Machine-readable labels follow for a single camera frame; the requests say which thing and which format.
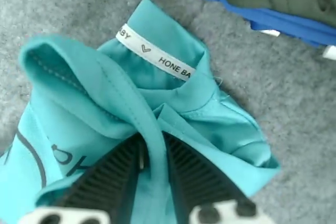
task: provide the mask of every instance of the white tag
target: white tag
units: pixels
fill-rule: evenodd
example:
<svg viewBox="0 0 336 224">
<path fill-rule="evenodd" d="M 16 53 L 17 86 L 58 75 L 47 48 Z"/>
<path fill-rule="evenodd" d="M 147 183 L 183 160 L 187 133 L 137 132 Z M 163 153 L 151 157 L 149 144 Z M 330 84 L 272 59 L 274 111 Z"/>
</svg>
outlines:
<svg viewBox="0 0 336 224">
<path fill-rule="evenodd" d="M 187 81 L 195 72 L 194 68 L 162 51 L 137 34 L 127 24 L 120 28 L 115 38 L 144 60 L 181 80 Z"/>
<path fill-rule="evenodd" d="M 327 46 L 324 50 L 323 57 L 330 60 L 336 60 L 336 46 Z"/>
<path fill-rule="evenodd" d="M 280 35 L 279 31 L 271 30 L 271 29 L 259 30 L 259 32 L 261 32 L 263 34 L 272 35 L 274 37 L 279 37 L 279 35 Z"/>
</svg>

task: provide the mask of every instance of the printed logo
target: printed logo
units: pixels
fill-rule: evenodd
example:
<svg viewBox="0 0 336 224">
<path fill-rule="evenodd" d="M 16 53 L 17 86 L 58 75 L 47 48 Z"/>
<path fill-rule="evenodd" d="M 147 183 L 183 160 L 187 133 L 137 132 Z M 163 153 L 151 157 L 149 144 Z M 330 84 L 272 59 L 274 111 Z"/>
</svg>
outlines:
<svg viewBox="0 0 336 224">
<path fill-rule="evenodd" d="M 143 52 L 150 52 L 150 51 L 152 51 L 150 48 L 145 48 L 144 44 L 142 44 L 141 48 L 142 48 Z"/>
</svg>

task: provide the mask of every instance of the gray carpet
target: gray carpet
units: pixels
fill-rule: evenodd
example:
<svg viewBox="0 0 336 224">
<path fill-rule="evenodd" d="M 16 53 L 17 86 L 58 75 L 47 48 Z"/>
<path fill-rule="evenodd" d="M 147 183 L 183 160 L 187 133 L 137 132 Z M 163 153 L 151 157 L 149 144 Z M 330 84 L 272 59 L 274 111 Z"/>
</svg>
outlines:
<svg viewBox="0 0 336 224">
<path fill-rule="evenodd" d="M 139 1 L 0 0 L 0 151 L 29 99 L 17 66 L 28 37 L 61 33 L 98 47 Z M 251 31 L 219 3 L 152 1 L 208 45 L 222 88 L 257 119 L 281 161 L 255 200 L 278 224 L 336 223 L 336 61 L 297 39 Z"/>
</svg>

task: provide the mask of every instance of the teal shirt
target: teal shirt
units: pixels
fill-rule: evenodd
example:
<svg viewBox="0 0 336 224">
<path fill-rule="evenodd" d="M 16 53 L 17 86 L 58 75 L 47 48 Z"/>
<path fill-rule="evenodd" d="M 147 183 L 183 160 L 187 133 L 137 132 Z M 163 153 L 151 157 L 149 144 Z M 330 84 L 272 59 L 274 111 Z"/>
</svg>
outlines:
<svg viewBox="0 0 336 224">
<path fill-rule="evenodd" d="M 6 223 L 52 204 L 135 132 L 146 141 L 150 168 L 139 177 L 134 224 L 176 223 L 161 131 L 205 155 L 248 196 L 279 171 L 256 121 L 219 89 L 203 43 L 150 0 L 128 25 L 195 72 L 180 80 L 116 39 L 98 50 L 58 35 L 32 39 L 19 61 L 34 88 L 0 158 L 0 219 Z"/>
</svg>

